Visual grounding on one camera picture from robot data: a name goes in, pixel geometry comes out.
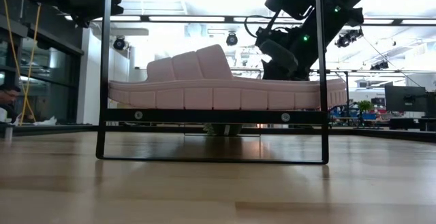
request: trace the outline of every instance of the computer monitor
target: computer monitor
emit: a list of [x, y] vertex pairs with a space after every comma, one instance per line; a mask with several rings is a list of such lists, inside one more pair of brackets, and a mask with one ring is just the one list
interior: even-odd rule
[[385, 86], [386, 110], [395, 112], [426, 112], [426, 91], [423, 87]]
[[376, 106], [385, 106], [386, 105], [386, 101], [384, 98], [372, 98], [371, 103], [376, 105]]
[[427, 117], [436, 118], [436, 92], [427, 93]]

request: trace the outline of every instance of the metal stand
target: metal stand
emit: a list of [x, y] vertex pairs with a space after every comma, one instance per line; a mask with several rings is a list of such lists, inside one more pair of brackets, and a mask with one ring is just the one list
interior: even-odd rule
[[[316, 0], [317, 37], [320, 56], [320, 93], [321, 111], [246, 111], [246, 110], [147, 110], [147, 109], [108, 109], [108, 64], [110, 36], [111, 0], [105, 0], [102, 27], [102, 64], [100, 67], [100, 115], [97, 132], [98, 159], [134, 160], [134, 161], [178, 161], [211, 163], [282, 163], [323, 165], [329, 161], [328, 154], [328, 109], [327, 77], [325, 63], [323, 0]], [[180, 157], [108, 157], [104, 154], [106, 123], [118, 122], [155, 122], [155, 123], [261, 123], [261, 124], [303, 124], [322, 126], [322, 158], [315, 161], [287, 161], [270, 159], [217, 159], [217, 158], [180, 158]]]
[[347, 118], [349, 118], [349, 84], [348, 84], [348, 71], [344, 72], [345, 74], [345, 83], [347, 84]]

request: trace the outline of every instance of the wooden floor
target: wooden floor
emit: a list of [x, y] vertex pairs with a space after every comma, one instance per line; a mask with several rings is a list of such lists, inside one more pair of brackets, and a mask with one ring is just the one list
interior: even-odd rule
[[[111, 155], [318, 157], [318, 136], [109, 133]], [[436, 144], [331, 136], [328, 166], [98, 161], [95, 133], [0, 142], [0, 223], [436, 223]]]

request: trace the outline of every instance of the spotlight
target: spotlight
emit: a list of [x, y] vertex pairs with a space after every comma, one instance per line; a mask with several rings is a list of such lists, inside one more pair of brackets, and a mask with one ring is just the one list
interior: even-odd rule
[[125, 41], [124, 36], [117, 36], [114, 41], [114, 49], [115, 50], [125, 50], [129, 47], [129, 43]]
[[372, 65], [370, 68], [371, 71], [384, 70], [384, 69], [389, 69], [389, 63], [387, 61], [383, 61], [383, 62], [378, 63], [376, 65]]
[[338, 48], [345, 48], [361, 37], [363, 37], [362, 27], [359, 30], [349, 30], [344, 34], [340, 34], [338, 41], [334, 44], [338, 46]]
[[238, 37], [235, 33], [229, 33], [225, 42], [228, 46], [234, 46], [238, 43]]

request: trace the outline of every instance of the window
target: window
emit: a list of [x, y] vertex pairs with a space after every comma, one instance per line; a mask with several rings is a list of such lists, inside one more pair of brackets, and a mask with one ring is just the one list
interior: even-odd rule
[[[27, 77], [21, 76], [24, 86], [27, 85]], [[15, 103], [17, 113], [22, 112], [24, 104], [24, 91]], [[48, 120], [55, 117], [60, 123], [76, 122], [77, 95], [69, 87], [53, 84], [35, 78], [29, 79], [29, 94], [27, 95], [36, 121]], [[26, 109], [24, 121], [33, 123], [29, 109]]]
[[0, 71], [0, 85], [5, 83], [5, 72]]
[[0, 39], [0, 65], [6, 65], [9, 44]]
[[[33, 39], [28, 38], [22, 41], [21, 70], [24, 74], [30, 69], [32, 48]], [[74, 75], [77, 66], [78, 60], [74, 57], [43, 42], [38, 42], [33, 56], [31, 76], [64, 84], [74, 84], [77, 81]]]

